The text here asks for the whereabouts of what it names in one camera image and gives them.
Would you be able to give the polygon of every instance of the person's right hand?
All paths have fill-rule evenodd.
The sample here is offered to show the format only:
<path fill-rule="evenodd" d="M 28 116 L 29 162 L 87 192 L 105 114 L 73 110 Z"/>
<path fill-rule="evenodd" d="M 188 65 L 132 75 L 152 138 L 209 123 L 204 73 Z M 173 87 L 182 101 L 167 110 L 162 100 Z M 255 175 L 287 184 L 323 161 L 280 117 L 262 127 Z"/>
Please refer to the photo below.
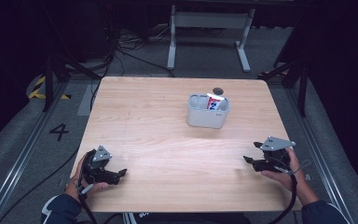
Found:
<path fill-rule="evenodd" d="M 300 163 L 298 162 L 296 153 L 291 148 L 286 149 L 290 157 L 290 169 L 295 173 L 297 180 L 297 196 L 302 205 L 314 203 L 319 200 L 318 196 L 313 192 L 312 188 L 308 185 L 305 179 L 304 171 L 300 169 Z M 280 182 L 286 189 L 292 191 L 292 179 L 285 173 L 274 173 L 271 171 L 262 171 L 262 175 L 267 176 L 273 180 Z"/>

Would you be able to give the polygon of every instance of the black sleeve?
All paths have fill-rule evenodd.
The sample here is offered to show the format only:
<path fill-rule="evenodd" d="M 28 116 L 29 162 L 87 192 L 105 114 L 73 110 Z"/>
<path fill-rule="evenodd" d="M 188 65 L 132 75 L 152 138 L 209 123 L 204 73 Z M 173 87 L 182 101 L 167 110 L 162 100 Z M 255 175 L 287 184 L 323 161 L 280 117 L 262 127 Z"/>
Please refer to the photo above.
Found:
<path fill-rule="evenodd" d="M 304 224 L 349 224 L 334 205 L 322 200 L 305 205 L 302 219 Z"/>
<path fill-rule="evenodd" d="M 51 198 L 42 209 L 41 223 L 76 223 L 81 205 L 68 194 Z"/>

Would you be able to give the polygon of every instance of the printed number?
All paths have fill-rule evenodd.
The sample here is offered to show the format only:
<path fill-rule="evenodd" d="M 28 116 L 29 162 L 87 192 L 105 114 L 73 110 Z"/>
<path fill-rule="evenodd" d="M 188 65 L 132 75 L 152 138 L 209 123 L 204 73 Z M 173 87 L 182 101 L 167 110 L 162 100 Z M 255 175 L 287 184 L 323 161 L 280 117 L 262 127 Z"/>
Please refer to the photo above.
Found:
<path fill-rule="evenodd" d="M 62 124 L 60 124 L 58 127 L 56 127 L 56 128 L 54 128 L 54 129 L 52 129 L 52 130 L 50 130 L 50 133 L 59 133 L 60 135 L 58 136 L 58 142 L 60 142 L 61 141 L 61 138 L 62 138 L 62 134 L 63 133 L 69 133 L 69 131 L 66 131 L 65 130 L 65 127 L 66 127 L 66 124 L 64 124 L 64 123 L 62 123 Z"/>

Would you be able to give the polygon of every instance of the colorful item in bin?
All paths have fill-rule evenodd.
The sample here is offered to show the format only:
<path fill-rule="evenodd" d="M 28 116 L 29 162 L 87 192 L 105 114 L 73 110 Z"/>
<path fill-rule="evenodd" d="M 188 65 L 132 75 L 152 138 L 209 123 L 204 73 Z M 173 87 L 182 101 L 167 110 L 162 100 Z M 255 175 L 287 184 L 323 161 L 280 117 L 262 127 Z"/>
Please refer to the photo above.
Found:
<path fill-rule="evenodd" d="M 225 100 L 222 96 L 213 95 L 210 93 L 206 93 L 208 96 L 208 104 L 206 105 L 206 108 L 209 110 L 217 110 L 217 108 L 220 106 L 220 103 Z"/>

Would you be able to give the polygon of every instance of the white container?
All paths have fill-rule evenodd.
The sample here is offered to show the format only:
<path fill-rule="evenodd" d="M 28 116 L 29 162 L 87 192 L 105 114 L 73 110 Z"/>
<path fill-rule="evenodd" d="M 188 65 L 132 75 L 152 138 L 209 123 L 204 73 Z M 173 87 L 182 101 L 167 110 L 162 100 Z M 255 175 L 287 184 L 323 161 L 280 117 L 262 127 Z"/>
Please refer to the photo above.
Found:
<path fill-rule="evenodd" d="M 206 128 L 222 128 L 229 111 L 229 101 L 225 98 L 216 110 L 206 109 L 208 96 L 192 94 L 188 98 L 187 124 Z"/>

